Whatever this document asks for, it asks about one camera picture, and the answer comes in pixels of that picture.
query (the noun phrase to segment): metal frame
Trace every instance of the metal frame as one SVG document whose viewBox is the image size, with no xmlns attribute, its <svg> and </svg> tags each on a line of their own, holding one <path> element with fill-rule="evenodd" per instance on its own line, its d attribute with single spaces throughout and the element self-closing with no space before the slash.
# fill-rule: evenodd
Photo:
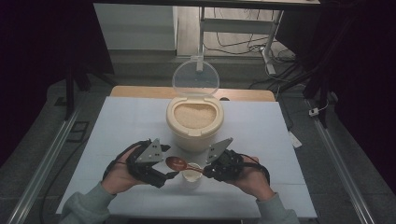
<svg viewBox="0 0 396 224">
<path fill-rule="evenodd" d="M 347 4 L 301 4 L 293 2 L 254 1 L 254 0 L 94 0 L 94 3 L 129 4 L 148 6 L 179 7 L 229 7 L 271 10 L 318 11 L 332 8 L 348 9 L 356 6 L 360 0 Z"/>
<path fill-rule="evenodd" d="M 204 59 L 204 33 L 205 32 L 220 32 L 220 33 L 234 33 L 234 34 L 257 34 L 268 35 L 267 43 L 264 50 L 262 50 L 262 57 L 265 62 L 266 69 L 269 75 L 275 75 L 276 71 L 272 64 L 269 52 L 274 42 L 277 28 L 282 18 L 283 11 L 275 11 L 276 15 L 272 21 L 246 21 L 246 20 L 228 20 L 228 19 L 206 19 L 205 8 L 201 7 L 200 15 L 200 35 L 198 45 L 198 60 L 201 62 Z M 197 71 L 202 71 L 201 65 L 198 63 Z"/>
<path fill-rule="evenodd" d="M 305 100 L 305 103 L 311 108 L 308 100 Z M 361 191 L 358 186 L 356 186 L 355 181 L 352 178 L 349 170 L 347 169 L 347 165 L 344 163 L 344 160 L 332 140 L 332 136 L 329 133 L 328 129 L 323 128 L 318 118 L 314 118 L 315 126 L 317 127 L 320 138 L 322 139 L 332 163 L 337 171 L 337 174 L 340 176 L 341 182 L 348 193 L 353 206 L 355 207 L 356 213 L 361 220 L 361 223 L 365 224 L 374 224 L 375 220 L 373 215 L 370 212 L 370 209 L 364 201 L 363 196 L 361 195 Z"/>
<path fill-rule="evenodd" d="M 58 131 L 56 137 L 47 149 L 43 160 L 40 162 L 38 168 L 35 170 L 35 174 L 32 176 L 20 200 L 15 206 L 14 211 L 11 213 L 11 216 L 9 217 L 7 223 L 23 223 L 26 219 L 39 191 L 43 187 L 44 182 L 46 181 L 47 176 L 50 173 L 50 169 L 52 168 L 53 163 L 55 163 L 55 160 L 58 157 L 62 146 L 64 145 L 64 141 L 66 140 L 67 135 L 73 127 L 73 123 L 76 120 L 79 111 L 82 108 L 82 105 L 84 105 L 86 102 L 87 95 L 87 92 L 82 93 L 81 100 L 79 100 L 78 105 L 76 106 L 74 112 L 71 114 L 69 120 L 65 120 L 62 124 L 61 129 Z"/>
</svg>

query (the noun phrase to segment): dark background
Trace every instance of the dark background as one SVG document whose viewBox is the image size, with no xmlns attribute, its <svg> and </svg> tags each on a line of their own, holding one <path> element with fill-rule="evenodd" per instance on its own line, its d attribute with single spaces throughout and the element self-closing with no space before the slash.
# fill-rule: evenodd
<svg viewBox="0 0 396 224">
<path fill-rule="evenodd" d="M 67 72 L 113 68 L 90 1 L 6 1 L 0 22 L 3 164 L 40 113 L 51 84 Z"/>
<path fill-rule="evenodd" d="M 395 22 L 394 1 L 369 1 L 336 52 L 331 79 L 335 112 L 394 193 Z"/>
</svg>

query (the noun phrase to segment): white table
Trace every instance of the white table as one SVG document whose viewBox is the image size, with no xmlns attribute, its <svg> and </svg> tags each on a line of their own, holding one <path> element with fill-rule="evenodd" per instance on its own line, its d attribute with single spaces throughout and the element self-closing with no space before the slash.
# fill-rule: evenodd
<svg viewBox="0 0 396 224">
<path fill-rule="evenodd" d="M 189 154 L 175 146 L 165 120 L 169 99 L 107 97 L 91 138 L 60 203 L 76 191 L 86 193 L 101 180 L 107 165 L 132 143 L 160 138 L 170 145 L 167 156 L 180 156 L 205 165 L 206 153 Z M 286 208 L 298 217 L 316 217 L 278 103 L 221 102 L 224 123 L 216 141 L 232 137 L 229 149 L 257 156 L 271 174 L 271 187 L 279 192 Z M 154 168 L 170 172 L 165 162 Z M 161 218 L 259 217 L 255 199 L 240 189 L 203 177 L 197 189 L 183 189 L 181 175 L 161 189 L 135 186 L 120 194 L 109 206 L 112 215 Z"/>
</svg>

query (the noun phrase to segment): floor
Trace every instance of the floor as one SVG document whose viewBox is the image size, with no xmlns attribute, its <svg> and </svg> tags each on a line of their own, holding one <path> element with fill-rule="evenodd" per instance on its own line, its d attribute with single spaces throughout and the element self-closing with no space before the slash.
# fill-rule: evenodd
<svg viewBox="0 0 396 224">
<path fill-rule="evenodd" d="M 184 54 L 187 56 L 111 50 L 110 56 L 115 75 L 109 75 L 109 77 L 116 80 L 120 85 L 172 86 L 173 73 L 181 63 L 188 60 L 188 55 L 191 55 L 187 51 Z M 316 105 L 316 100 L 306 100 L 302 96 L 304 83 L 279 94 L 276 91 L 276 83 L 278 82 L 265 75 L 263 61 L 260 57 L 228 56 L 207 55 L 205 58 L 219 72 L 220 87 L 224 89 L 272 90 L 281 106 L 288 128 L 303 143 L 301 147 L 295 149 L 295 152 L 303 170 L 318 219 L 301 220 L 301 222 L 321 224 L 362 223 L 318 133 L 315 119 L 308 116 L 308 110 Z M 289 63 L 275 63 L 278 72 L 286 70 L 288 66 L 290 66 Z M 77 102 L 83 96 L 87 97 L 85 103 L 81 105 L 76 123 L 88 125 L 84 126 L 83 132 L 71 132 L 67 135 L 68 140 L 63 144 L 59 156 L 32 204 L 32 208 L 26 214 L 25 223 L 57 223 L 59 220 L 59 215 L 56 215 L 55 211 L 84 148 L 84 145 L 81 147 L 78 147 L 78 145 L 81 139 L 89 137 L 101 106 L 112 88 L 95 76 L 89 75 L 89 79 L 92 84 L 90 91 L 81 92 L 76 89 Z M 251 86 L 252 83 L 257 81 L 263 82 Z M 34 125 L 24 136 L 13 155 L 1 167 L 0 223 L 6 223 L 9 219 L 46 150 L 64 124 L 64 97 L 64 81 L 49 88 L 47 103 Z M 347 164 L 347 169 L 359 188 L 364 201 L 367 203 L 375 223 L 396 223 L 395 195 L 338 120 L 337 115 L 333 112 L 336 103 L 334 99 L 330 97 L 329 100 L 330 104 L 326 108 L 328 131 Z M 120 217 L 112 217 L 108 221 L 108 223 L 122 222 L 125 222 L 125 219 Z M 147 223 L 147 221 L 135 220 L 134 223 Z"/>
</svg>

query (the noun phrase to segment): cable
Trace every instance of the cable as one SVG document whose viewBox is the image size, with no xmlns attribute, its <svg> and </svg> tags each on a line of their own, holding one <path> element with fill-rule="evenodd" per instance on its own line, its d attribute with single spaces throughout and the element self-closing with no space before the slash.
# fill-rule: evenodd
<svg viewBox="0 0 396 224">
<path fill-rule="evenodd" d="M 327 104 L 323 108 L 319 109 L 318 111 L 326 109 L 328 105 L 329 105 L 329 100 L 327 100 Z"/>
<path fill-rule="evenodd" d="M 287 72 L 281 73 L 281 74 L 279 75 L 279 77 L 282 77 L 283 79 L 289 77 L 298 67 L 300 67 L 299 64 L 297 64 L 297 63 L 292 64 L 292 65 L 288 68 L 288 69 L 290 69 L 290 70 L 287 71 Z M 278 80 L 275 81 L 274 83 L 272 83 L 271 85 L 269 85 L 269 86 L 267 87 L 267 89 L 269 90 L 273 85 L 278 84 L 278 82 L 279 82 Z"/>
<path fill-rule="evenodd" d="M 308 72 L 303 71 L 299 76 L 295 77 L 290 83 L 283 85 L 280 88 L 280 92 L 286 91 L 289 88 L 295 86 L 297 83 L 300 83 L 300 82 L 303 82 L 303 81 L 309 79 L 317 71 L 318 71 L 318 67 L 315 67 L 315 68 L 309 70 Z"/>
<path fill-rule="evenodd" d="M 250 17 L 251 17 L 251 11 L 252 11 L 253 9 L 244 9 L 244 12 L 246 13 L 246 12 L 248 12 L 248 15 L 247 15 L 247 17 L 245 18 L 245 20 L 250 20 Z"/>
<path fill-rule="evenodd" d="M 277 92 L 276 92 L 276 95 L 275 95 L 275 101 L 276 101 L 277 95 L 279 94 L 279 89 L 280 89 L 280 85 L 277 84 Z"/>
<path fill-rule="evenodd" d="M 220 12 L 220 14 L 221 14 L 221 17 L 224 18 L 224 16 L 223 16 L 222 13 L 221 13 L 221 8 L 219 8 L 219 12 Z M 216 18 L 216 8 L 215 8 L 215 7 L 213 8 L 213 13 L 214 13 L 214 17 Z M 266 36 L 266 37 L 262 37 L 262 38 L 258 38 L 258 39 L 252 40 L 252 37 L 253 37 L 253 35 L 252 35 L 248 41 L 242 41 L 242 42 L 237 42 L 237 43 L 233 43 L 233 44 L 226 44 L 226 45 L 224 45 L 224 44 L 222 44 L 222 43 L 220 42 L 220 39 L 219 39 L 219 32 L 216 32 L 216 37 L 217 37 L 217 39 L 218 39 L 219 45 L 222 46 L 222 47 L 230 47 L 230 46 L 236 46 L 236 45 L 241 45 L 241 44 L 246 44 L 246 43 L 247 43 L 247 47 L 249 47 L 249 43 L 250 43 L 250 42 L 255 42 L 255 41 L 264 40 L 264 39 L 267 39 L 267 38 L 268 38 L 268 36 Z"/>
<path fill-rule="evenodd" d="M 271 54 L 272 54 L 272 55 L 270 55 L 270 58 L 271 58 L 272 60 L 274 60 L 274 62 L 276 62 L 276 63 L 295 63 L 295 62 L 296 62 L 296 59 L 295 59 L 295 58 L 284 57 L 284 58 L 286 58 L 286 60 L 285 60 L 284 58 L 279 57 L 280 53 L 281 53 L 281 52 L 284 52 L 284 51 L 286 51 L 286 50 L 289 50 L 289 49 L 283 49 L 283 50 L 281 50 L 281 51 L 277 54 L 277 56 L 275 56 L 275 55 L 274 55 L 274 52 L 270 49 L 270 52 L 271 52 Z"/>
<path fill-rule="evenodd" d="M 252 46 L 252 47 L 254 47 L 253 49 L 250 49 L 250 50 L 245 51 L 245 52 L 230 52 L 230 51 L 226 51 L 226 50 L 222 50 L 222 49 L 210 49 L 210 48 L 208 48 L 208 47 L 205 45 L 205 43 L 204 43 L 204 47 L 205 47 L 207 50 L 220 51 L 220 52 L 224 52 L 224 53 L 228 53 L 228 54 L 235 54 L 235 55 L 238 55 L 238 54 L 247 54 L 247 53 L 250 53 L 250 52 L 252 52 L 254 49 L 257 48 L 257 46 Z"/>
<path fill-rule="evenodd" d="M 270 74 L 268 73 L 267 66 L 265 66 L 265 74 L 267 74 L 268 77 L 270 77 L 270 78 L 272 78 L 272 79 L 275 79 L 275 80 L 278 80 L 278 81 L 290 82 L 289 80 L 286 80 L 286 79 L 282 79 L 282 78 L 277 78 L 277 77 L 272 77 L 272 76 L 270 76 Z"/>
<path fill-rule="evenodd" d="M 56 173 L 55 177 L 53 177 L 52 181 L 49 183 L 49 187 L 47 188 L 46 192 L 44 193 L 43 196 L 43 202 L 41 202 L 40 205 L 40 210 L 39 210 L 39 215 L 40 215 L 40 222 L 41 224 L 44 224 L 44 217 L 43 217 L 43 211 L 44 211 L 44 204 L 46 202 L 46 198 L 47 195 L 50 192 L 50 189 L 52 188 L 52 185 L 55 183 L 55 180 L 58 178 L 59 174 L 61 173 L 61 171 L 64 169 L 64 167 L 66 166 L 67 163 L 69 163 L 69 161 L 71 160 L 71 158 L 73 157 L 73 155 L 78 151 L 78 149 L 84 145 L 87 141 L 88 141 L 89 137 L 84 139 L 80 144 L 78 144 L 78 146 L 73 150 L 73 152 L 69 155 L 69 157 L 66 159 L 66 161 L 64 162 L 64 164 L 62 165 L 61 169 L 58 171 L 58 173 Z"/>
<path fill-rule="evenodd" d="M 246 154 L 242 154 L 242 153 L 237 153 L 237 154 L 240 155 L 240 156 L 248 157 L 249 159 L 253 160 L 254 162 L 256 162 L 257 164 L 260 165 L 260 163 L 259 163 L 258 161 L 254 160 L 253 158 L 249 157 L 249 156 L 246 155 Z"/>
<path fill-rule="evenodd" d="M 288 119 L 289 119 L 289 121 L 291 123 L 291 125 L 287 127 L 288 131 L 290 131 L 293 128 L 293 126 L 294 126 L 294 121 L 290 117 L 290 113 L 289 113 L 288 108 L 286 107 L 286 103 L 285 103 L 285 100 L 283 99 L 282 93 L 280 93 L 279 96 L 280 96 L 283 108 L 285 108 L 286 116 L 288 117 Z"/>
<path fill-rule="evenodd" d="M 283 71 L 281 74 L 279 74 L 280 76 L 283 76 L 285 73 L 287 73 L 293 66 L 294 66 L 295 64 L 292 64 L 291 66 L 289 66 L 285 71 Z M 265 82 L 268 82 L 268 81 L 272 81 L 271 79 L 265 79 L 265 80 L 262 80 L 262 81 L 256 81 L 256 82 L 253 82 L 252 84 L 250 84 L 250 86 L 247 88 L 248 90 L 250 90 L 254 85 L 257 85 L 257 84 L 261 84 L 261 83 L 265 83 Z"/>
</svg>

